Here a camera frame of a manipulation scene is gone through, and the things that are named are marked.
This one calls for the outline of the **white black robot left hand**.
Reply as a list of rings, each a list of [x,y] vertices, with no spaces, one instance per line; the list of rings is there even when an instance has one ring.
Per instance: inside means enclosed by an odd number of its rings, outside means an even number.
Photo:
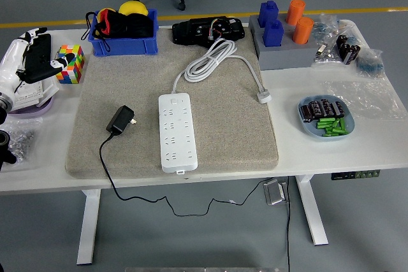
[[[3,59],[1,60],[1,97],[15,100],[15,93],[21,82],[35,83],[61,72],[74,58],[75,54],[68,53],[45,65],[36,64],[29,68],[26,64],[26,55],[34,45],[35,39],[45,37],[46,27],[34,28],[17,39],[13,40]]]

